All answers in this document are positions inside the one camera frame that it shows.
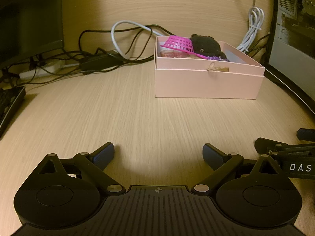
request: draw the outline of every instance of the monitor screen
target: monitor screen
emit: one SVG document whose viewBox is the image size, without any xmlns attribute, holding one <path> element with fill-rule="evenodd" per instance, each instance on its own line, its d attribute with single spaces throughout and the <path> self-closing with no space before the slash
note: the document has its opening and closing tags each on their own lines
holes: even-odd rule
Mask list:
<svg viewBox="0 0 315 236">
<path fill-rule="evenodd" d="M 0 0 L 0 68 L 63 46 L 62 0 Z"/>
</svg>

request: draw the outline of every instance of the pink plastic basket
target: pink plastic basket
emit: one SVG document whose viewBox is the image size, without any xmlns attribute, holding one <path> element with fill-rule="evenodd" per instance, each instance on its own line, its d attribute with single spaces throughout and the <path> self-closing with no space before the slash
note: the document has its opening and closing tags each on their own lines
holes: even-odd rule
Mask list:
<svg viewBox="0 0 315 236">
<path fill-rule="evenodd" d="M 203 59 L 209 59 L 207 56 L 203 56 L 197 53 L 194 53 L 193 43 L 191 40 L 185 37 L 180 37 L 176 35 L 171 35 L 164 45 L 161 47 L 169 48 L 172 50 L 182 51 L 188 54 L 193 54 Z"/>
</svg>

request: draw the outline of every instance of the triangular cutout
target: triangular cutout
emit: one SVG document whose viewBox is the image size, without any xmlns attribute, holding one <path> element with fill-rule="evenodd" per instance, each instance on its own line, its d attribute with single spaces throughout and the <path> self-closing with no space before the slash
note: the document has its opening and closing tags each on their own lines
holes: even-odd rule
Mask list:
<svg viewBox="0 0 315 236">
<path fill-rule="evenodd" d="M 269 163 L 269 161 L 267 160 L 264 160 L 262 162 L 262 165 L 260 167 L 260 170 L 259 170 L 260 173 L 265 173 L 265 174 L 278 174 L 275 169 L 271 166 L 271 164 Z"/>
<path fill-rule="evenodd" d="M 55 169 L 54 163 L 51 160 L 49 160 L 40 171 L 40 174 L 55 173 L 55 172 L 56 172 L 56 169 Z"/>
</svg>

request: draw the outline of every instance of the coiled white cable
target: coiled white cable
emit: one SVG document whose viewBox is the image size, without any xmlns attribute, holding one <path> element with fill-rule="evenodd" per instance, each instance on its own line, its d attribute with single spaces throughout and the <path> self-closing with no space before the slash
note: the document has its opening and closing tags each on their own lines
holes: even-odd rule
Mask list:
<svg viewBox="0 0 315 236">
<path fill-rule="evenodd" d="M 265 20 L 264 11 L 255 6 L 256 0 L 253 0 L 253 7 L 249 10 L 248 20 L 249 27 L 248 31 L 242 41 L 242 43 L 237 47 L 241 52 L 248 52 L 249 47 L 255 40 L 258 30 L 261 30 L 261 26 Z"/>
<path fill-rule="evenodd" d="M 115 40 L 115 29 L 118 25 L 120 24 L 123 24 L 123 23 L 128 23 L 128 24 L 132 24 L 132 25 L 135 25 L 135 26 L 138 26 L 138 27 L 141 27 L 147 31 L 151 31 L 150 28 L 146 27 L 146 26 L 143 26 L 139 23 L 136 23 L 136 22 L 133 22 L 133 21 L 129 21 L 129 20 L 122 20 L 122 21 L 118 21 L 115 25 L 113 25 L 112 29 L 111 29 L 111 40 L 113 41 L 113 44 L 116 48 L 116 50 L 118 51 L 118 53 L 125 59 L 130 59 L 130 57 L 128 55 L 126 55 L 125 53 L 122 52 L 122 50 L 119 48 L 116 40 Z M 156 32 L 156 31 L 152 31 L 155 35 L 157 36 L 165 36 L 164 34 L 160 34 L 159 32 Z"/>
</svg>

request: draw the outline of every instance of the ribbed black surface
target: ribbed black surface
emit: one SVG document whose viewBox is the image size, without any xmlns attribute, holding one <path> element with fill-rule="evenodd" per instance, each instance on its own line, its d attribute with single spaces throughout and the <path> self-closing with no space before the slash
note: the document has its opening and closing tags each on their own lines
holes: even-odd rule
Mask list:
<svg viewBox="0 0 315 236">
<path fill-rule="evenodd" d="M 99 212 L 73 228 L 48 231 L 24 226 L 16 236 L 301 236 L 293 226 L 255 230 L 225 218 L 209 197 L 184 186 L 132 186 L 124 195 L 108 197 Z"/>
</svg>

